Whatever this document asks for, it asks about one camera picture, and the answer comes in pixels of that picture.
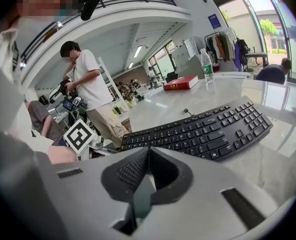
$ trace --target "red book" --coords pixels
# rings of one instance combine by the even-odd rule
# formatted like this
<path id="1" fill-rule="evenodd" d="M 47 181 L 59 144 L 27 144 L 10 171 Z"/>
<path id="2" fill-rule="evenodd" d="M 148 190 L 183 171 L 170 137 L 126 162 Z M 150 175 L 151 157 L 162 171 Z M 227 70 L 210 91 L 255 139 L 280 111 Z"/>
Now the red book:
<path id="1" fill-rule="evenodd" d="M 199 79 L 197 75 L 175 79 L 165 84 L 163 86 L 163 90 L 165 91 L 190 90 L 193 86 L 195 86 L 198 83 L 198 81 Z"/>

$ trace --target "khaki shorts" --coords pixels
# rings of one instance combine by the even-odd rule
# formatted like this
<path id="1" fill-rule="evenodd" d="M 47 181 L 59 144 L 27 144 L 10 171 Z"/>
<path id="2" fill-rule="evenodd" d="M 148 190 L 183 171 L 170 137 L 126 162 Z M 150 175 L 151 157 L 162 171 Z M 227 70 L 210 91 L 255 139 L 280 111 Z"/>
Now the khaki shorts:
<path id="1" fill-rule="evenodd" d="M 129 132 L 112 112 L 110 104 L 89 110 L 87 115 L 102 137 L 111 140 L 115 148 L 121 147 L 122 137 Z"/>

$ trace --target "ceiling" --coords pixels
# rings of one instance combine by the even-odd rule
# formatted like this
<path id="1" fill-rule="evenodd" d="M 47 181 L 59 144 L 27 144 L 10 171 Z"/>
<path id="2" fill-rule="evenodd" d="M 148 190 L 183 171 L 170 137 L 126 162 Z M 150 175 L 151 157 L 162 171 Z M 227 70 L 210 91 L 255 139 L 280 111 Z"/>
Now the ceiling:
<path id="1" fill-rule="evenodd" d="M 182 23 L 177 22 L 145 22 L 123 26 L 104 34 L 94 36 L 87 42 L 79 43 L 81 50 L 90 50 L 96 58 L 101 57 L 110 75 L 118 75 L 140 65 L 142 59 L 153 51 L 167 32 Z M 134 58 L 138 46 L 143 46 L 139 55 Z M 58 56 L 52 68 L 36 84 L 36 90 L 52 90 L 58 86 L 68 64 Z"/>

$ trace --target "bottle label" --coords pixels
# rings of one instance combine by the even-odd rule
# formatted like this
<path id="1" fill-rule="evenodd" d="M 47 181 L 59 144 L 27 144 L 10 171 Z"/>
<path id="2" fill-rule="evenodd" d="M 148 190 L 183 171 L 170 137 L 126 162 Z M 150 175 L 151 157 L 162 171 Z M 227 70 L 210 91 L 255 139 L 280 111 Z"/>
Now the bottle label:
<path id="1" fill-rule="evenodd" d="M 213 73 L 212 65 L 203 66 L 203 73 L 212 74 Z"/>

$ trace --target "tree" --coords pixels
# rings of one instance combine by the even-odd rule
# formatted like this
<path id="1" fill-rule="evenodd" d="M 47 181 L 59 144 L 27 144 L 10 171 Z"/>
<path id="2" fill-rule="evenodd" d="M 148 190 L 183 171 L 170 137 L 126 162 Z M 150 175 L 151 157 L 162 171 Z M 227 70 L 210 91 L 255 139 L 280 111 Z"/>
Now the tree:
<path id="1" fill-rule="evenodd" d="M 226 21 L 228 21 L 230 19 L 230 17 L 227 15 L 228 11 L 222 10 L 221 12 L 222 12 L 223 17 L 226 19 Z"/>
<path id="2" fill-rule="evenodd" d="M 274 35 L 277 33 L 276 26 L 274 26 L 274 24 L 268 19 L 261 19 L 260 25 L 265 36 Z"/>

